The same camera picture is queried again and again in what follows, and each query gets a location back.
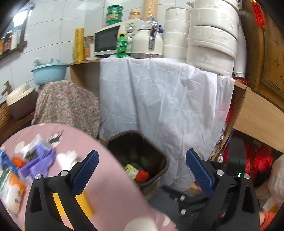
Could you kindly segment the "purple plastic bag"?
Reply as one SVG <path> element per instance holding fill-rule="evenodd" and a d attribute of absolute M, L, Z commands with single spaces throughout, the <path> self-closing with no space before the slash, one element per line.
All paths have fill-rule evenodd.
<path fill-rule="evenodd" d="M 34 179 L 37 174 L 41 174 L 44 178 L 47 177 L 56 157 L 55 148 L 44 141 L 33 146 L 30 143 L 24 146 L 20 153 L 26 161 L 26 164 L 18 170 L 22 179 Z"/>

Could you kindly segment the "blue snack wrapper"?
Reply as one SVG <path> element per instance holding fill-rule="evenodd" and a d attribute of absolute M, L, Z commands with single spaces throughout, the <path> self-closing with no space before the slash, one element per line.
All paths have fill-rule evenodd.
<path fill-rule="evenodd" d="M 0 157 L 1 157 L 1 167 L 3 169 L 6 169 L 6 168 L 10 168 L 12 171 L 14 171 L 15 173 L 17 172 L 17 167 L 15 166 L 15 164 L 10 161 L 10 159 L 8 158 L 7 154 L 6 154 L 6 151 L 4 150 L 1 150 L 0 151 Z"/>

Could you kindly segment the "white orange plastic bottle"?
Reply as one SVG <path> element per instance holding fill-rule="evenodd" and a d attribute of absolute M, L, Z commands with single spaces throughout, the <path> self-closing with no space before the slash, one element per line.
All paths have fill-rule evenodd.
<path fill-rule="evenodd" d="M 24 192 L 25 184 L 10 171 L 1 186 L 1 198 L 10 213 L 19 212 Z"/>

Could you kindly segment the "yellow cylindrical snack can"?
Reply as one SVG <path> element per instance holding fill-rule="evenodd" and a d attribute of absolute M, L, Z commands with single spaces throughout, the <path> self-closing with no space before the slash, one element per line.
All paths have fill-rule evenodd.
<path fill-rule="evenodd" d="M 61 203 L 61 200 L 59 198 L 59 195 L 56 193 L 53 193 L 53 199 L 54 202 L 56 204 L 56 207 L 58 209 L 59 215 L 64 223 L 65 226 L 73 229 L 72 224 L 70 223 L 70 220 L 67 217 L 67 214 L 63 208 L 63 205 Z M 85 192 L 83 192 L 82 194 L 79 194 L 76 196 L 76 201 L 78 202 L 79 206 L 81 207 L 82 211 L 85 213 L 85 215 L 87 216 L 88 219 L 91 219 L 95 212 L 93 210 L 93 208 L 91 207 L 91 205 L 88 202 L 88 198 L 85 194 Z"/>

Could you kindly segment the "orange foam fruit net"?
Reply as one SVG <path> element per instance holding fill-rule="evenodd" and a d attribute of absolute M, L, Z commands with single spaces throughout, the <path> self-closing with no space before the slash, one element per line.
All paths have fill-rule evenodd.
<path fill-rule="evenodd" d="M 135 180 L 138 183 L 145 183 L 149 178 L 149 173 L 139 170 L 136 174 Z"/>

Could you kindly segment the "dark brown trash bin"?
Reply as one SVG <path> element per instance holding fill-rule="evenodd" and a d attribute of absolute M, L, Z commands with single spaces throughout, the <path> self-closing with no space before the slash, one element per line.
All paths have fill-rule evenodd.
<path fill-rule="evenodd" d="M 137 182 L 141 192 L 150 196 L 156 192 L 160 180 L 167 172 L 169 158 L 146 136 L 135 130 L 122 132 L 106 142 L 106 148 L 122 166 L 132 165 L 149 174 L 146 182 Z"/>

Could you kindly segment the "white crumpled tissue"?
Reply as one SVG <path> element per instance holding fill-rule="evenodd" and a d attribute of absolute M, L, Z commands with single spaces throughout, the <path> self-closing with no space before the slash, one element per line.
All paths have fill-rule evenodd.
<path fill-rule="evenodd" d="M 56 156 L 57 161 L 61 166 L 72 166 L 77 159 L 77 153 L 75 150 L 73 151 L 67 151 L 66 153 L 59 153 Z"/>

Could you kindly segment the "pink polka dot tablecloth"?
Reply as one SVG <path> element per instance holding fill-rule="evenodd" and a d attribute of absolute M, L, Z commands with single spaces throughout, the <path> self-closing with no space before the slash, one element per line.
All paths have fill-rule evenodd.
<path fill-rule="evenodd" d="M 84 190 L 94 210 L 90 218 L 97 230 L 175 230 L 176 225 L 164 213 L 150 206 L 138 186 L 121 164 L 97 141 L 81 130 L 62 124 L 29 126 L 11 136 L 1 148 L 7 155 L 22 156 L 21 150 L 40 135 L 51 139 L 56 152 L 75 151 L 83 160 L 91 150 L 99 153 L 99 164 Z"/>

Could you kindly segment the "woven basket sink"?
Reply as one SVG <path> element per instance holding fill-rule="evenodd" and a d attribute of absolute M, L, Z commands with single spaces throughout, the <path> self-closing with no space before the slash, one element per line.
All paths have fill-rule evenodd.
<path fill-rule="evenodd" d="M 6 102 L 3 102 L 0 107 L 0 130 L 2 130 L 9 121 L 11 121 L 12 115 L 9 111 L 8 105 Z"/>

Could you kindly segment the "bronze faucet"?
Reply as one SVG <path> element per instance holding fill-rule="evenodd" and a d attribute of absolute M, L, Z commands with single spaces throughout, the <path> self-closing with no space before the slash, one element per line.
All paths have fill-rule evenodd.
<path fill-rule="evenodd" d="M 10 94 L 12 91 L 12 86 L 10 85 L 9 81 L 6 81 L 4 84 L 5 89 L 3 90 L 3 92 L 1 93 L 1 95 L 3 96 L 5 93 Z"/>

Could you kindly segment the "short stack white containers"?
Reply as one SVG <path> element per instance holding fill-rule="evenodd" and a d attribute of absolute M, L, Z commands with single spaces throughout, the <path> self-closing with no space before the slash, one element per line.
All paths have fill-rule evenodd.
<path fill-rule="evenodd" d="M 186 60 L 188 48 L 189 20 L 191 10 L 168 8 L 165 15 L 163 58 Z"/>

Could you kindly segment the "wooden framed mirror shelf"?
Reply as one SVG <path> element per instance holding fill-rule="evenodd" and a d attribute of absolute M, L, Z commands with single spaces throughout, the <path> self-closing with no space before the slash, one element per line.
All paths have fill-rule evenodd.
<path fill-rule="evenodd" d="M 22 52 L 27 46 L 28 42 L 25 39 L 26 25 L 34 7 L 34 2 L 27 3 L 13 16 L 5 32 L 1 33 L 1 60 L 16 52 Z"/>

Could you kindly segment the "white microwave oven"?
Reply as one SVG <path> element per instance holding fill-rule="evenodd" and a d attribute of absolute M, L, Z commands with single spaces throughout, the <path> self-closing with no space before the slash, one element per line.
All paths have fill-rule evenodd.
<path fill-rule="evenodd" d="M 131 54 L 132 40 L 139 29 L 149 29 L 150 24 L 141 19 L 130 19 L 105 26 L 94 34 L 94 56 L 106 58 L 116 54 L 116 41 L 119 33 L 124 32 L 127 40 L 127 55 Z"/>

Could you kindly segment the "glass jar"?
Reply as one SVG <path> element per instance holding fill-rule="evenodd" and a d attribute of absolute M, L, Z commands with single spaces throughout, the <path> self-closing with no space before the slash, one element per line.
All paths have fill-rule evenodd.
<path fill-rule="evenodd" d="M 141 11 L 139 9 L 130 10 L 129 19 L 141 19 Z"/>

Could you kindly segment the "green instant noodle cups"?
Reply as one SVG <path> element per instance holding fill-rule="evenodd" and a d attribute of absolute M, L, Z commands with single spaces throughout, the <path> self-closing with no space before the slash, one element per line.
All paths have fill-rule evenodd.
<path fill-rule="evenodd" d="M 121 22 L 122 16 L 123 16 L 123 6 L 110 5 L 109 7 L 107 7 L 105 25 L 109 26 Z"/>

